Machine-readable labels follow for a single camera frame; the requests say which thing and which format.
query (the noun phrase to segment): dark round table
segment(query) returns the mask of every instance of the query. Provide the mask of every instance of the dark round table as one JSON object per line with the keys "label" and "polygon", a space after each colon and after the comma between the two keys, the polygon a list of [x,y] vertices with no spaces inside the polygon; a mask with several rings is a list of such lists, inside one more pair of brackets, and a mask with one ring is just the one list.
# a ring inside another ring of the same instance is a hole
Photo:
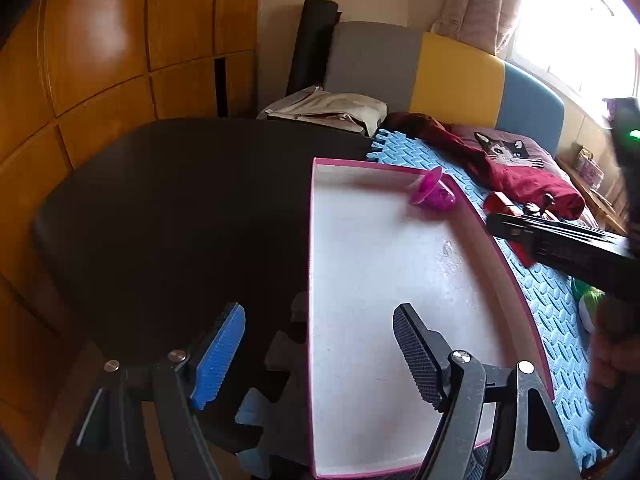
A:
{"label": "dark round table", "polygon": [[307,287],[312,161],[363,159],[370,142],[289,121],[146,124],[49,195],[36,245],[89,337],[123,364],[186,348],[228,301],[244,306],[244,338],[203,416],[205,436],[237,451],[255,428],[243,433],[234,415]]}

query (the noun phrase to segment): red blanket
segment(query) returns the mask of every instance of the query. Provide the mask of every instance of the red blanket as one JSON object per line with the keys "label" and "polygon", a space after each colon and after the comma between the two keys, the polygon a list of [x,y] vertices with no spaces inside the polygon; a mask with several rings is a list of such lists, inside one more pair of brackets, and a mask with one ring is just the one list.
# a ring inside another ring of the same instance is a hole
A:
{"label": "red blanket", "polygon": [[584,199],[568,182],[539,168],[497,164],[483,150],[465,146],[433,118],[396,112],[386,117],[382,127],[417,137],[432,148],[441,150],[463,166],[480,186],[501,191],[514,202],[533,202],[542,207],[543,197],[549,193],[556,200],[556,205],[549,209],[557,216],[575,220],[584,209]]}

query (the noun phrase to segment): window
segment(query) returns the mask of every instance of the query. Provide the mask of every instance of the window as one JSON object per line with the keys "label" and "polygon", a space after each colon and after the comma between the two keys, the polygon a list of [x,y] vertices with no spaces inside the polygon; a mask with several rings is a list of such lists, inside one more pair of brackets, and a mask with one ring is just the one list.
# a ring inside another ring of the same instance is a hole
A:
{"label": "window", "polygon": [[638,22],[616,3],[522,0],[508,60],[605,116],[603,98],[638,94]]}

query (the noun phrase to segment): multicolored headboard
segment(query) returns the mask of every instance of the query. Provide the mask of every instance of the multicolored headboard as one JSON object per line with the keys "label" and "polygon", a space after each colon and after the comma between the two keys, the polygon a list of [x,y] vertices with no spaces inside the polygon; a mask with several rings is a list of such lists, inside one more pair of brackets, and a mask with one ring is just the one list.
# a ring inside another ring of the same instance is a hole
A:
{"label": "multicolored headboard", "polygon": [[390,112],[524,135],[552,155],[564,121],[558,95],[519,68],[464,43],[385,23],[336,25],[324,88],[372,96]]}

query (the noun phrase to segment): cat pillow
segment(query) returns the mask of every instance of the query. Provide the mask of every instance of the cat pillow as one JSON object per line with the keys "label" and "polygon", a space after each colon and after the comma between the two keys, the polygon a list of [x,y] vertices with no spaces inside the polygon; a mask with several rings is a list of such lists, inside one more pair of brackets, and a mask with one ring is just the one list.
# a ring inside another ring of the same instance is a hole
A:
{"label": "cat pillow", "polygon": [[451,124],[449,131],[458,136],[465,145],[480,148],[494,162],[504,166],[528,166],[548,171],[563,180],[570,181],[567,174],[529,137],[509,134],[491,128]]}

